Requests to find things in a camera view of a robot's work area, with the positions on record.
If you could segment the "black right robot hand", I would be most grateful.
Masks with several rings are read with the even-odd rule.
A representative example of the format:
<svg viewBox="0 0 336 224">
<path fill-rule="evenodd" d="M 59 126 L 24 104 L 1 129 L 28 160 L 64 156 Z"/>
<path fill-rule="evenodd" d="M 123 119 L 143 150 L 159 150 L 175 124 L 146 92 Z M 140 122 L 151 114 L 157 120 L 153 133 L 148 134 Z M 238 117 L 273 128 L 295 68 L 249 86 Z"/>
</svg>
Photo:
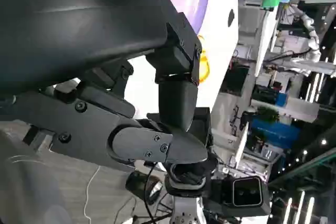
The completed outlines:
<svg viewBox="0 0 336 224">
<path fill-rule="evenodd" d="M 208 107 L 195 109 L 187 131 L 168 127 L 173 138 L 163 164 L 173 187 L 198 190 L 210 179 L 218 166 L 212 153 L 211 113 Z"/>
</svg>

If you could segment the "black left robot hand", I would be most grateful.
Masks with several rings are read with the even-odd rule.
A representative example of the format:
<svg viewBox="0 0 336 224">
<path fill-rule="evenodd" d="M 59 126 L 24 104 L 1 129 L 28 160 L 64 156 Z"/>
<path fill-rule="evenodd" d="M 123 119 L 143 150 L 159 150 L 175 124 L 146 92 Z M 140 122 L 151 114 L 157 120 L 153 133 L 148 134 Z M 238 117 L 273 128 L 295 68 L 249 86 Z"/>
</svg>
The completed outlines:
<svg viewBox="0 0 336 224">
<path fill-rule="evenodd" d="M 54 133 L 52 151 L 97 165 L 203 162 L 188 132 L 201 51 L 170 0 L 1 0 L 1 119 Z M 159 122 L 134 119 L 110 91 L 113 64 L 138 56 L 156 70 Z"/>
</svg>

